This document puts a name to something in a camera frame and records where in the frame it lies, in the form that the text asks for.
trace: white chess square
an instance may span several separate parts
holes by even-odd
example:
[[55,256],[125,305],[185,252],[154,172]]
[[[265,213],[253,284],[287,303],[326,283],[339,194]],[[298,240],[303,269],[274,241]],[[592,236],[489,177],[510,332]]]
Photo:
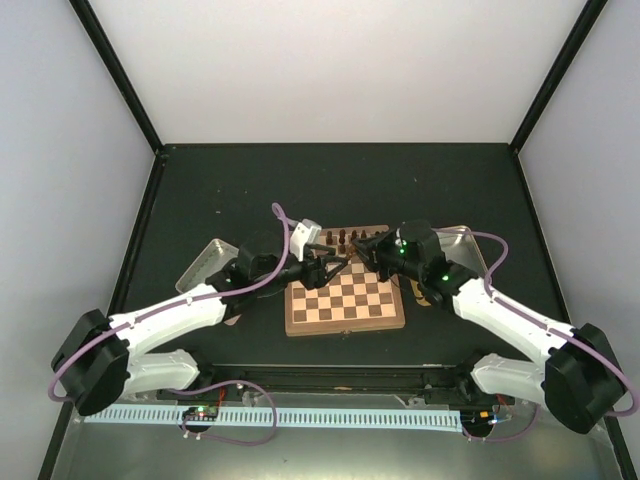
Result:
[[307,309],[307,299],[306,298],[294,298],[293,299],[293,309],[294,310],[306,310]]
[[380,305],[380,295],[377,293],[369,293],[367,294],[367,304],[368,305]]
[[331,320],[344,320],[344,308],[333,307],[331,309]]
[[367,294],[367,287],[365,286],[364,283],[356,283],[353,286],[353,293],[355,295],[366,295]]
[[351,264],[351,272],[352,273],[364,273],[364,263],[352,263]]
[[382,309],[382,316],[383,317],[395,317],[396,316],[396,309],[393,306],[393,303],[385,303],[384,305],[380,305],[380,308]]
[[318,308],[331,308],[331,298],[330,297],[319,297],[318,298]]
[[[394,282],[398,282],[398,277],[391,277]],[[391,280],[387,282],[381,282],[378,284],[378,292],[380,293],[391,293]]]
[[371,318],[371,315],[369,315],[369,307],[367,305],[360,305],[356,307],[356,315],[358,318]]
[[307,322],[319,322],[320,312],[318,310],[307,310]]

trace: wooden chessboard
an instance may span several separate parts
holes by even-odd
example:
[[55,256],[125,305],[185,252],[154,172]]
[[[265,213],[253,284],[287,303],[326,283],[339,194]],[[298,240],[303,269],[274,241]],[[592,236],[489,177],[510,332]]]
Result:
[[[332,232],[332,247],[338,253],[339,231],[347,232],[345,245],[349,245],[353,230],[360,236],[382,232],[389,227],[327,228],[322,230],[319,244],[326,245],[327,233]],[[285,330],[288,336],[320,335],[365,330],[383,330],[404,327],[402,296],[397,277],[393,282],[378,282],[375,273],[368,272],[357,256],[336,275],[326,287],[307,290],[300,282],[289,284],[285,290]]]

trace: metal tray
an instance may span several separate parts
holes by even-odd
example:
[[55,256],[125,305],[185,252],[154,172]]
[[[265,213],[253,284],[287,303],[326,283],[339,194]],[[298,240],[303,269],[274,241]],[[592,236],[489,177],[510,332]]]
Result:
[[[468,230],[464,225],[447,227]],[[487,271],[480,249],[475,239],[470,235],[455,233],[438,233],[440,245],[447,259],[464,265],[482,275]],[[224,240],[214,238],[198,255],[191,266],[176,283],[176,290],[187,292],[196,285],[204,282],[211,275],[219,271],[226,263],[238,256],[238,249]]]
[[176,283],[176,290],[185,293],[222,269],[238,256],[238,249],[224,240],[214,238],[193,261]]
[[[447,229],[470,230],[466,225],[458,225],[455,227],[445,227]],[[484,275],[487,272],[487,265],[482,258],[480,248],[475,238],[471,235],[463,235],[456,233],[438,233],[440,246],[447,260],[459,263],[470,268],[478,275]]]

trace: purple cable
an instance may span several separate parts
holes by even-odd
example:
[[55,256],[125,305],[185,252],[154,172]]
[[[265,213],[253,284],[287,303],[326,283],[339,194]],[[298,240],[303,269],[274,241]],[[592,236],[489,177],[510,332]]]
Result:
[[[491,265],[491,268],[489,268],[489,270],[487,271],[487,274],[484,277],[484,289],[487,292],[487,295],[489,295],[490,297],[493,297],[493,291],[491,290],[492,275],[507,258],[507,254],[509,253],[509,245],[507,244],[507,241],[504,238],[499,237],[498,235],[494,235],[492,233],[474,232],[472,230],[467,230],[467,229],[436,228],[434,229],[434,231],[441,232],[441,233],[453,233],[457,235],[471,235],[474,237],[485,237],[485,238],[490,238],[492,240],[496,240],[500,242],[500,244],[502,244],[502,249],[503,249],[502,255],[500,255],[500,258],[498,258],[498,260],[493,265]],[[542,328],[543,330],[547,330],[547,326],[543,322],[532,317],[526,312],[523,312],[522,310],[515,307],[514,305],[511,305],[509,302],[505,302],[499,296],[496,296],[495,298],[493,298],[493,300],[497,304],[502,305],[504,308],[506,308],[510,312],[513,312],[516,315],[519,315],[520,317],[533,323],[537,327]],[[562,338],[566,342],[571,343],[573,346],[579,348],[583,352],[586,352],[589,355],[591,355],[593,358],[598,360],[602,365],[604,365],[607,369],[609,369],[609,371],[611,371],[611,373],[613,373],[616,376],[616,378],[620,380],[620,382],[626,387],[627,391],[629,392],[629,395],[631,396],[631,400],[632,400],[631,406],[628,409],[620,412],[616,412],[616,411],[608,412],[607,416],[628,417],[638,411],[638,409],[640,408],[640,391],[633,385],[633,383],[631,383],[631,380],[629,380],[629,378],[618,367],[616,367],[611,361],[609,361],[601,353],[597,352],[586,343],[581,342],[580,340],[570,335],[567,335],[564,332],[556,330],[553,327],[549,328],[547,331],[553,335],[556,335],[557,337]]]
[[[250,285],[244,288],[239,288],[237,290],[230,290],[228,292],[214,292],[214,293],[207,293],[204,295],[197,295],[191,299],[192,302],[198,302],[200,300],[210,300],[212,298],[219,298],[219,297],[231,297],[233,295],[242,295],[244,293],[249,293],[249,292],[252,292],[253,290],[257,290],[258,288],[265,286],[267,283],[269,283],[274,278],[276,278],[276,276],[280,273],[280,271],[284,267],[284,264],[287,261],[287,257],[289,256],[289,219],[287,218],[287,216],[284,213],[284,210],[282,210],[282,207],[278,203],[274,202],[271,205],[271,209],[273,210],[273,213],[278,218],[278,220],[282,222],[282,226],[284,230],[284,246],[282,248],[282,256],[280,257],[280,261],[278,262],[278,265],[276,266],[275,270],[254,285]],[[179,307],[181,305],[186,305],[186,304],[187,304],[187,300],[185,299],[185,300],[177,300],[167,305],[162,305],[158,308],[154,308],[153,310],[143,313],[142,315],[140,315],[135,319],[134,323],[135,324],[140,323],[143,320],[153,317],[154,315],[158,315],[159,313],[163,313],[163,312],[166,312],[167,310],[171,310],[173,308]],[[91,350],[93,347],[95,347],[99,343],[104,342],[107,338],[111,337],[112,335],[115,335],[116,333],[130,326],[131,325],[129,323],[123,323],[122,325],[114,329],[107,330],[106,332],[101,333],[96,338],[88,342],[86,345],[83,345],[81,348],[78,349],[77,352],[71,355],[54,373],[53,379],[51,380],[51,383],[49,384],[49,387],[47,389],[47,394],[49,395],[49,398],[54,402],[71,401],[72,399],[70,397],[60,397],[56,395],[55,388],[57,383],[60,381],[60,379],[64,376],[65,373],[67,373],[67,371],[73,366],[73,364],[76,363],[78,359],[82,357],[85,353],[87,353],[89,350]]]
[[[247,382],[246,380],[227,380],[226,382],[220,382],[220,383],[216,383],[214,385],[209,385],[208,387],[204,387],[204,388],[201,388],[199,390],[173,390],[173,389],[169,389],[167,391],[171,392],[171,393],[175,393],[177,395],[192,396],[192,395],[200,395],[201,393],[205,393],[205,392],[210,392],[211,390],[216,390],[218,388],[222,388],[222,387],[225,387],[227,385],[237,385],[237,384],[241,384],[241,385],[244,385],[246,387],[250,387],[250,388],[253,388],[253,389],[257,390],[258,392],[263,394],[265,396],[265,398],[267,399],[267,401],[269,402],[269,406],[271,407],[271,411],[273,412],[273,423],[271,424],[271,428],[269,429],[269,433],[267,433],[267,435],[265,435],[260,440],[254,440],[254,441],[235,440],[233,438],[227,438],[227,437],[221,437],[219,435],[211,435],[211,434],[203,434],[203,433],[201,433],[199,435],[202,438],[207,438],[209,440],[217,440],[219,442],[230,443],[232,445],[240,445],[242,447],[257,447],[258,445],[264,445],[265,443],[270,441],[276,434],[276,427],[278,426],[278,411],[276,410],[276,404],[273,401],[273,398],[271,397],[271,395],[269,395],[267,393],[267,391],[264,390],[261,386],[256,385],[253,382]],[[189,432],[187,430],[187,421],[188,420],[189,420],[189,417],[185,418],[183,420],[183,422],[182,422],[182,425],[181,425],[182,431],[186,435],[189,435],[189,433],[193,433],[193,432]]]

